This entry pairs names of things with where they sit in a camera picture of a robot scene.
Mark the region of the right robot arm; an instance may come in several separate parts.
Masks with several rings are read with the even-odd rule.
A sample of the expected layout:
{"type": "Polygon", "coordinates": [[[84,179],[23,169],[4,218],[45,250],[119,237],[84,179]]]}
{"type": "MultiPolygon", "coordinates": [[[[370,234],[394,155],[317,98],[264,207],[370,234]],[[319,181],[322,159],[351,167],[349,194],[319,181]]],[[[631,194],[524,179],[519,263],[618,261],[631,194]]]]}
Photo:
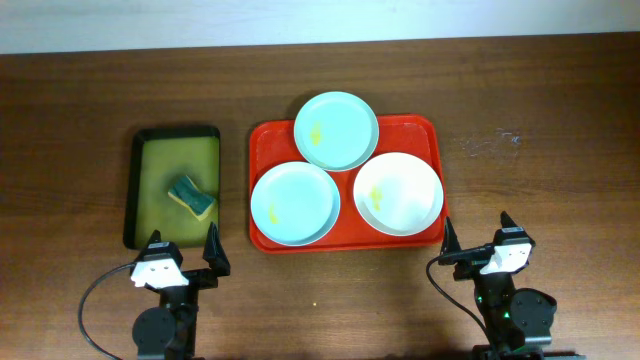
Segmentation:
{"type": "Polygon", "coordinates": [[[575,352],[546,352],[552,343],[551,327],[557,311],[552,296],[532,288],[516,288],[513,276],[529,265],[536,242],[524,228],[503,211],[501,227],[493,240],[482,246],[463,249],[450,219],[444,222],[444,240],[440,254],[426,265],[453,266],[456,281],[474,282],[474,301],[480,312],[472,313],[454,300],[435,280],[430,283],[453,305],[469,315],[487,338],[476,345],[469,357],[492,359],[580,359],[575,352]]]}

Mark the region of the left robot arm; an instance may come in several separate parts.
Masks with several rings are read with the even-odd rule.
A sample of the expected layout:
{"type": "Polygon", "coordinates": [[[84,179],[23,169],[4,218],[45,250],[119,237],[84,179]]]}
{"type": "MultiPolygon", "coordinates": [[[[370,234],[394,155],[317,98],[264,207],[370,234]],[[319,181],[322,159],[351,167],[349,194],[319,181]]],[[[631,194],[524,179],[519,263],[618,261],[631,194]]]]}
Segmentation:
{"type": "Polygon", "coordinates": [[[163,242],[159,231],[135,258],[130,273],[134,285],[159,295],[159,305],[142,312],[133,325],[139,359],[195,357],[199,292],[216,288],[218,280],[231,272],[215,223],[205,237],[203,260],[206,268],[183,271],[179,247],[163,242]]]}

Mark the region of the light blue plate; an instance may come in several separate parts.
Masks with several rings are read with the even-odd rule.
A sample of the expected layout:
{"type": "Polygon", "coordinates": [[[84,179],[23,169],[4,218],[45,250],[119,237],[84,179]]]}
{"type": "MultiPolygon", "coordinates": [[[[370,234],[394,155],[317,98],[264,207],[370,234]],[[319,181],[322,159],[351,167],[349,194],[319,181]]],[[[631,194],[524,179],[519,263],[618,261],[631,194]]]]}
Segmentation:
{"type": "Polygon", "coordinates": [[[266,171],[254,186],[251,217],[269,240],[287,247],[319,241],[336,224],[341,196],[323,169],[292,161],[266,171]]]}

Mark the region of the green and yellow sponge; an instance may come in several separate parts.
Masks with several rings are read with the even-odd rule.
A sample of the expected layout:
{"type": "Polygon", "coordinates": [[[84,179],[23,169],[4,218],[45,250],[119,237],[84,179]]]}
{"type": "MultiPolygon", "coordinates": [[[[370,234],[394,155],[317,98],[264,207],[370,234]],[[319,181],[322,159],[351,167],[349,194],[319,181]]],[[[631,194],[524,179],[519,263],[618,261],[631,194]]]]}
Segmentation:
{"type": "Polygon", "coordinates": [[[170,186],[168,196],[186,208],[198,221],[206,219],[213,211],[216,199],[201,191],[187,175],[183,175],[170,186]]]}

